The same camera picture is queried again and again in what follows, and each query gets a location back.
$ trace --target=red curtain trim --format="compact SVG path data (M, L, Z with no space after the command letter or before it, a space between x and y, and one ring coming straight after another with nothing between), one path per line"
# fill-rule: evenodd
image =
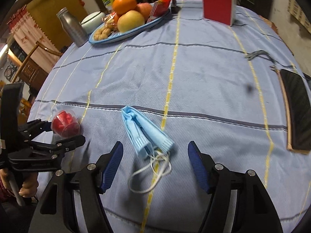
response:
M9 26L9 29L12 30L12 28L21 20L21 18L27 13L26 5L17 10L17 12L11 16L10 20L7 22L7 25Z

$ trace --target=clear plastic container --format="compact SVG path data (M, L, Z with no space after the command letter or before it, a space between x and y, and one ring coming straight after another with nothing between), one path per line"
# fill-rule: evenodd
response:
M68 138L79 134L80 124L72 110L62 110L53 118L51 129L61 137Z

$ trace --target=table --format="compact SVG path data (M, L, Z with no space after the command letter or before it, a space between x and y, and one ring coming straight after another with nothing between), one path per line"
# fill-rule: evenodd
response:
M139 232L148 199L127 187L130 175L148 163L136 156L122 123L120 109L130 105L162 125L175 142L173 170L154 189L140 232L198 231L210 196L198 187L189 162L187 145L194 140L201 152L230 170L254 169L288 233L311 203L311 156L286 149L285 107L271 62L259 57L248 62L244 56L266 50L278 68L302 72L284 42L254 12L237 7L236 21L228 27L202 18L201 0L178 0L178 5L178 15L130 39L70 46L43 84L29 120L51 120L62 109L80 118L87 142L63 159L66 172L96 162L116 141L123 143L119 170L102 196L115 232ZM37 140L55 141L50 133ZM38 196L49 176L39 174ZM151 178L151 173L139 176L134 188L146 189ZM77 215L83 218L79 202Z

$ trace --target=red book cover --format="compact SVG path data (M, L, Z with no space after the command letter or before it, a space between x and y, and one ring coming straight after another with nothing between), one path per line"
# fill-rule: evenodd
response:
M203 15L207 19L232 25L236 0L203 0Z

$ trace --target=white bowl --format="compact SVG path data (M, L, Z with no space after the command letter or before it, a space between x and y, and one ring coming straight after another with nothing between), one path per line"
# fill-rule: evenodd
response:
M98 26L103 23L101 18L105 16L105 13L100 11L88 15L81 22L82 28L87 32L87 34L91 34Z

